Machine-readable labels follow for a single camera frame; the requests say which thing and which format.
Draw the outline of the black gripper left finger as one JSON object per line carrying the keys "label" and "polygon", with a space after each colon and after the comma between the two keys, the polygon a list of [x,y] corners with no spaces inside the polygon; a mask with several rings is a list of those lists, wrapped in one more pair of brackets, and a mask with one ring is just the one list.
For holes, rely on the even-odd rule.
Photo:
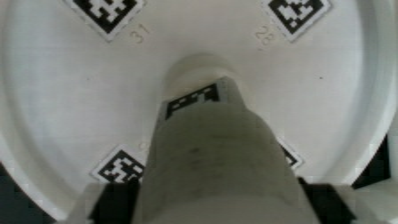
{"label": "black gripper left finger", "polygon": [[89,215],[92,224],[131,224],[138,190],[137,178],[106,184]]}

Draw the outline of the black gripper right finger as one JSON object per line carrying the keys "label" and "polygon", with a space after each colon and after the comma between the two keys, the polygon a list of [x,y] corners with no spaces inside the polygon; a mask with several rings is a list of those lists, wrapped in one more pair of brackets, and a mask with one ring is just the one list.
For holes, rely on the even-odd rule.
{"label": "black gripper right finger", "polygon": [[336,187],[327,183],[309,183],[302,177],[297,180],[309,209],[297,217],[295,224],[353,224],[357,216]]}

